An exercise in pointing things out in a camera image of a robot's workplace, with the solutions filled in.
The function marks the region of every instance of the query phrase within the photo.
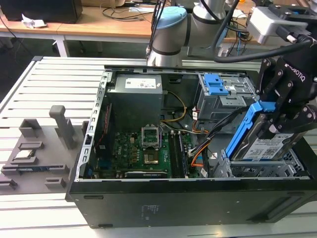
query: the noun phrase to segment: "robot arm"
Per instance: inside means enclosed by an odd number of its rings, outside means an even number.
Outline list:
[[[225,0],[207,0],[204,2],[214,13],[217,20],[225,17]],[[150,66],[182,66],[180,50],[182,46],[210,46],[214,35],[220,27],[203,3],[187,14],[181,7],[166,7],[162,10],[148,58]]]

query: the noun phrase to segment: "wooden desk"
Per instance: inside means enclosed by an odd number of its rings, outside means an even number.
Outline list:
[[[117,8],[116,11],[121,12],[127,9]],[[110,15],[112,10],[109,9],[106,13]],[[140,13],[125,11],[120,14],[115,13],[113,16],[127,17],[137,14]],[[144,15],[144,17],[151,22],[151,13]],[[62,24],[57,33],[61,35],[150,38],[151,24],[141,16],[138,18],[143,21],[117,21],[105,17],[99,7],[84,7],[83,14],[76,24]]]
[[[238,9],[248,13],[254,3],[251,0],[246,0],[245,3],[240,3]],[[116,11],[121,12],[123,8],[116,8]],[[115,13],[114,17],[125,17],[139,14],[125,11],[120,14]],[[144,15],[144,17],[151,21],[152,14]],[[19,38],[38,38],[38,39],[53,39],[56,40],[60,56],[68,57],[69,52],[66,40],[78,41],[97,41],[97,42],[130,42],[130,43],[148,43],[151,36],[151,24],[146,21],[117,21],[105,17],[99,7],[83,7],[82,16],[76,24],[61,24],[61,23],[47,23],[47,27],[30,29],[25,27],[21,22],[7,21],[6,17],[2,15],[5,24],[15,33]],[[5,26],[0,23],[0,37],[12,37]],[[229,31],[228,37],[224,39],[223,44],[232,44],[235,41],[235,33]],[[250,41],[248,45],[255,44],[255,41]]]
[[[5,15],[0,10],[1,18],[6,24],[6,26],[14,33],[36,33],[36,34],[57,34],[58,28],[61,26],[61,23],[47,23],[47,27],[42,28],[27,28],[21,21],[8,21]],[[0,32],[8,32],[8,29],[0,21]]]
[[[16,37],[56,40],[59,54],[61,56],[69,55],[64,38],[62,36],[57,35],[57,30],[62,25],[61,23],[48,22],[46,23],[47,27],[31,29],[27,28],[21,21],[8,21],[5,15],[3,15],[2,11],[0,11],[0,14],[6,26],[15,34]],[[0,37],[14,37],[1,21]]]

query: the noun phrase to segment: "wire bundle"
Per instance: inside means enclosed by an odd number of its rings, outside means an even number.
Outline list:
[[[231,24],[232,24],[235,28],[237,28],[238,30],[235,31],[235,33],[236,33],[236,40],[235,40],[235,42],[233,43],[233,45],[231,46],[231,49],[229,50],[229,52],[227,53],[227,56],[230,56],[230,55],[231,55],[231,52],[232,52],[233,48],[235,47],[235,45],[236,45],[236,43],[237,43],[238,40],[239,40],[239,41],[238,41],[238,47],[236,48],[237,56],[239,55],[239,52],[240,52],[240,44],[241,44],[241,42],[243,42],[243,44],[244,44],[243,49],[242,49],[241,54],[240,54],[240,55],[242,55],[242,54],[245,52],[245,50],[246,50],[246,45],[247,45],[247,43],[252,39],[252,36],[250,36],[250,33],[249,33],[249,32],[239,31],[239,30],[240,30],[240,29],[239,29],[239,26],[242,26],[242,27],[244,27],[245,29],[247,29],[246,26],[242,25],[241,23],[239,23],[239,22],[234,21],[233,19],[231,19]]]
[[[205,140],[202,144],[196,146],[195,148],[193,148],[190,153],[191,154],[195,154],[192,162],[191,162],[191,166],[203,166],[201,164],[195,164],[195,161],[197,159],[197,157],[199,156],[200,153],[202,153],[205,149],[207,149],[208,145],[210,144],[211,140],[213,139],[213,137],[215,136],[215,134],[219,131],[221,131],[221,129],[228,125],[229,123],[231,123],[239,114],[246,112],[249,109],[249,107],[243,107],[243,108],[239,108],[235,111],[233,111],[232,113],[230,113],[229,115],[227,115],[225,118],[221,119],[220,121],[218,121],[216,123],[216,125],[213,126],[213,128],[208,132],[208,134],[205,137]]]

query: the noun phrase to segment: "black cable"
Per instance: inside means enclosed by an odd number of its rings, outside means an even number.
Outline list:
[[[153,43],[153,39],[154,39],[154,28],[155,28],[155,25],[157,25],[158,23],[158,14],[160,12],[162,12],[163,9],[161,10],[161,3],[160,3],[160,0],[157,1],[157,6],[155,7],[154,9],[154,13],[153,13],[153,17],[152,17],[152,25],[151,25],[151,37],[150,37],[150,42],[149,42],[149,47],[150,49],[152,49],[152,43]]]
[[[218,63],[234,63],[234,62],[242,62],[242,61],[250,61],[250,60],[259,60],[267,57],[275,57],[275,56],[280,56],[284,55],[290,52],[298,51],[300,49],[303,49],[305,47],[309,47],[312,45],[313,41],[310,38],[306,38],[303,40],[303,42],[296,43],[294,45],[286,46],[286,47],[281,47],[278,49],[270,50],[267,52],[263,53],[256,53],[256,54],[251,54],[251,55],[244,55],[244,56],[231,56],[231,57],[219,57],[215,53],[215,49],[217,46],[217,42],[226,27],[228,21],[231,19],[232,14],[236,6],[238,5],[239,0],[235,0],[230,11],[228,12],[227,16],[224,18],[220,28],[218,29],[214,40],[211,44],[211,52],[213,55],[213,60]]]
[[[29,51],[29,49],[22,43],[22,41],[20,41],[20,39],[16,37],[16,35],[10,30],[10,28],[8,28],[8,27],[6,26],[5,22],[2,20],[1,15],[0,15],[0,20],[1,20],[2,24],[6,27],[6,29],[12,34],[12,36],[14,36],[14,37],[17,39],[17,41],[20,42],[20,44],[23,46],[23,48],[24,48],[32,57],[34,57],[34,55],[33,55],[33,54]]]
[[[137,14],[137,15],[133,15],[133,16],[114,17],[114,16],[112,16],[112,15],[113,15],[114,13],[118,13],[118,12],[113,11],[111,15],[108,15],[108,14],[105,13],[105,11],[107,11],[107,10],[109,10],[109,9],[112,9],[112,8],[111,8],[111,7],[105,8],[105,9],[103,10],[103,15],[104,15],[105,17],[111,18],[111,19],[113,19],[113,20],[127,20],[127,21],[129,21],[129,20],[131,20],[131,21],[134,21],[134,20],[142,20],[141,18],[138,18],[138,16],[144,16],[144,15],[150,13],[150,12],[146,12],[146,13],[141,13],[141,14]]]
[[[150,44],[149,44],[150,49],[152,49],[152,44],[153,44],[153,41],[154,41],[154,35],[155,35],[156,31],[157,31],[158,23],[159,23],[159,20],[160,20],[161,15],[162,15],[162,13],[163,13],[165,4],[166,4],[166,0],[164,0],[164,2],[163,2],[163,4],[162,4],[162,9],[159,10],[159,12],[158,12],[158,17],[157,17],[156,20],[155,20],[155,26],[154,26],[154,29],[153,29],[153,31],[152,31],[151,39],[150,39]]]

